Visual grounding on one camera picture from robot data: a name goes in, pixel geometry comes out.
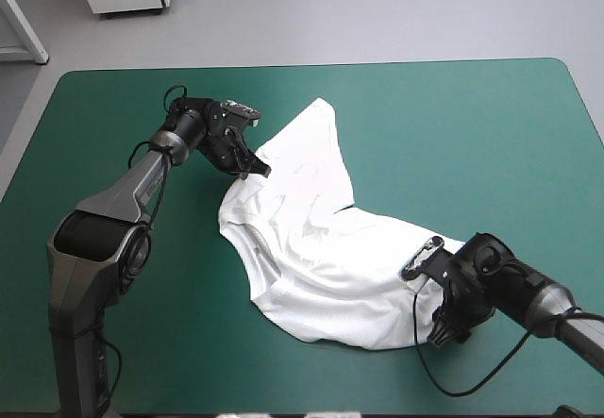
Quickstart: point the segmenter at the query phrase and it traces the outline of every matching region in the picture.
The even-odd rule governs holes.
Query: wire
[[[109,346],[117,357],[117,373],[115,378],[113,379],[113,385],[111,385],[111,389],[109,390],[109,399],[113,397],[115,390],[117,389],[117,385],[120,382],[120,377],[122,376],[122,370],[124,368],[124,358],[122,357],[122,352],[114,343],[108,341],[101,333],[95,331],[94,334],[96,337],[101,340],[105,345]]]
[[[532,335],[532,333],[535,331],[535,329],[538,328],[539,326],[547,324],[547,323],[549,323],[551,321],[557,321],[557,325],[558,325],[558,324],[560,324],[563,321],[574,320],[574,319],[585,319],[585,320],[604,322],[604,317],[603,316],[600,316],[598,314],[593,314],[591,312],[575,312],[574,314],[570,314],[570,315],[557,314],[555,316],[546,317],[545,319],[537,322],[535,325],[533,325],[531,328],[529,328],[526,331],[526,333],[522,336],[522,338],[520,338],[520,340],[518,341],[518,343],[516,343],[516,345],[512,348],[512,350],[510,352],[508,352],[508,355],[506,355],[497,364],[497,366],[489,374],[487,374],[479,383],[477,383],[474,387],[472,387],[472,388],[470,388],[468,390],[465,390],[463,392],[451,392],[448,389],[446,389],[445,387],[443,387],[440,384],[440,382],[436,379],[436,377],[434,376],[434,374],[429,370],[428,364],[426,363],[426,360],[424,359],[424,354],[422,354],[422,349],[420,348],[420,345],[419,345],[419,342],[418,342],[418,339],[417,339],[416,304],[417,304],[417,294],[413,298],[413,338],[415,340],[415,349],[417,350],[417,355],[419,357],[419,360],[422,362],[422,365],[424,366],[424,369],[426,370],[426,374],[428,375],[429,379],[432,381],[432,383],[434,384],[434,386],[441,393],[444,393],[444,394],[446,394],[447,396],[450,396],[450,397],[464,397],[464,396],[469,396],[470,394],[477,392],[489,380],[491,380],[491,378],[493,378],[493,376],[495,374],[497,374],[501,370],[501,368],[503,368],[503,366],[505,366],[505,364],[508,361],[510,361],[510,359],[514,355],[516,355],[516,353],[524,345],[524,343],[527,341],[527,339],[530,337],[530,335]]]
[[[182,90],[182,94],[180,95],[180,97],[178,97],[179,99],[184,99],[185,97],[187,97],[187,87],[184,85],[173,85],[168,88],[168,91],[166,91],[166,93],[163,95],[163,109],[165,109],[166,113],[168,114],[172,114],[167,104],[168,96],[176,90]]]

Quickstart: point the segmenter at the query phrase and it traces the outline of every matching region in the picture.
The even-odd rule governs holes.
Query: gray floor
[[[57,80],[77,69],[553,57],[604,134],[604,0],[173,0],[161,16],[113,20],[86,0],[17,1],[51,60],[30,75],[0,65],[0,196]]]
[[[40,68],[33,63],[0,63],[0,146],[7,142]]]

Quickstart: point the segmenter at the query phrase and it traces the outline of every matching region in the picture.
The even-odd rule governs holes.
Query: white t-shirt
[[[315,100],[257,152],[268,178],[237,179],[219,210],[237,249],[250,299],[299,340],[366,349],[413,345],[413,296],[424,342],[442,290],[398,273],[435,232],[352,207],[333,107]],[[445,238],[445,248],[462,243]]]

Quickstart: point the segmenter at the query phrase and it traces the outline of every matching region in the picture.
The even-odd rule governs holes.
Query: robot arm
[[[157,206],[146,207],[158,189],[162,194],[170,169],[196,149],[225,173],[268,176],[270,167],[243,139],[259,119],[249,107],[185,91],[145,142],[149,151],[141,160],[110,188],[78,203],[48,241],[49,321],[63,417],[98,418],[109,408],[104,309],[129,290],[149,257]]]
[[[572,293],[521,260],[491,234],[477,234],[454,255],[433,237],[401,271],[425,274],[443,287],[428,342],[465,341],[470,328],[500,309],[540,338],[555,337],[604,374],[604,318],[582,312]]]

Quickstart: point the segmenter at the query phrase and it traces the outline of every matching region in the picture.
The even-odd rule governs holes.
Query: green table
[[[360,208],[461,240],[494,232],[587,310],[604,311],[604,150],[555,59],[73,72],[0,205],[0,410],[58,407],[45,241],[79,199],[124,172],[134,144],[161,123],[174,83],[261,109],[247,131],[254,147],[326,98]],[[241,260],[218,233],[231,180],[201,155],[170,176],[151,260],[108,311],[108,337],[126,357],[117,410],[604,410],[601,376],[556,341],[531,340],[482,391],[451,399],[431,386],[414,350],[292,338],[248,301]],[[521,333],[498,313],[466,344],[426,351],[443,383],[460,390]]]

